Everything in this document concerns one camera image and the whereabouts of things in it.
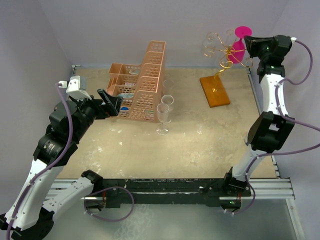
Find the clear wine glass back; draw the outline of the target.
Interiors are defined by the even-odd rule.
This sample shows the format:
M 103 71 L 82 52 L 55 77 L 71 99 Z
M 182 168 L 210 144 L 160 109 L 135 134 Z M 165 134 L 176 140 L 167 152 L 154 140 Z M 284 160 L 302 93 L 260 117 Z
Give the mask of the clear wine glass back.
M 156 132 L 159 135 L 165 135 L 169 132 L 169 127 L 165 124 L 168 115 L 169 115 L 169 107 L 167 104 L 160 103 L 157 105 L 157 118 L 159 120 L 159 125 L 156 129 Z

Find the pink wine glass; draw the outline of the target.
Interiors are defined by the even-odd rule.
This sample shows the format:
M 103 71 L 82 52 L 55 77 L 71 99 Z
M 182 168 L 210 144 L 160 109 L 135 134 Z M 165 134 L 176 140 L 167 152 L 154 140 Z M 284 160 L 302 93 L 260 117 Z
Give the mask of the pink wine glass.
M 227 59 L 233 64 L 240 64 L 245 56 L 246 46 L 243 42 L 245 36 L 252 35 L 252 29 L 248 26 L 238 26 L 234 30 L 235 36 L 238 38 L 230 47 Z

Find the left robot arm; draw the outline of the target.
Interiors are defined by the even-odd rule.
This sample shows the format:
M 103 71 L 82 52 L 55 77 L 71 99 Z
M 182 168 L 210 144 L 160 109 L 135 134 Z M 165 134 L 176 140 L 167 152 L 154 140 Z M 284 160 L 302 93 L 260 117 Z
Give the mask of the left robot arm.
M 64 98 L 49 115 L 45 135 L 38 141 L 27 179 L 12 207 L 0 216 L 0 228 L 8 240 L 42 240 L 53 228 L 59 215 L 78 199 L 103 191 L 103 177 L 86 170 L 60 194 L 50 200 L 46 196 L 81 138 L 95 120 L 116 117 L 124 101 L 98 89 L 99 99 Z

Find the clear round wine glass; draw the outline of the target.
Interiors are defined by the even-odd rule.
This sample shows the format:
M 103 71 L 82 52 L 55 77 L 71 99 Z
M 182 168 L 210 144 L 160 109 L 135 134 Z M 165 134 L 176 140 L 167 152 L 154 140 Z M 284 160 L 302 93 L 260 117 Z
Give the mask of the clear round wine glass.
M 174 97 L 172 95 L 166 94 L 161 98 L 161 102 L 168 105 L 168 118 L 165 123 L 169 124 L 171 122 L 172 111 L 174 109 Z

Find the clear flute wine glass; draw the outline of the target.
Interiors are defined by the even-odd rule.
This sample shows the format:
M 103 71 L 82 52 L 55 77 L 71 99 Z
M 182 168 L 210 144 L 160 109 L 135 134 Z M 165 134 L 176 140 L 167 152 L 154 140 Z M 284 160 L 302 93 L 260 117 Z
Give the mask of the clear flute wine glass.
M 173 95 L 173 90 L 174 90 L 174 81 L 170 79 L 166 79 L 163 82 L 163 95 Z

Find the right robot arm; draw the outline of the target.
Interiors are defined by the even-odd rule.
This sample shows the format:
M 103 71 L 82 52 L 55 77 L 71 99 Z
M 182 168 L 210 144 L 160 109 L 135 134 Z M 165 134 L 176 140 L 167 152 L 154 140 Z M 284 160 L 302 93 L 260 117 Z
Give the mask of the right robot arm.
M 222 190 L 228 196 L 249 187 L 253 171 L 266 156 L 282 148 L 295 125 L 285 119 L 289 114 L 281 82 L 286 76 L 282 62 L 295 41 L 295 37 L 285 35 L 244 38 L 249 56 L 259 59 L 256 72 L 263 93 L 263 111 L 248 131 L 243 159 L 225 174 Z

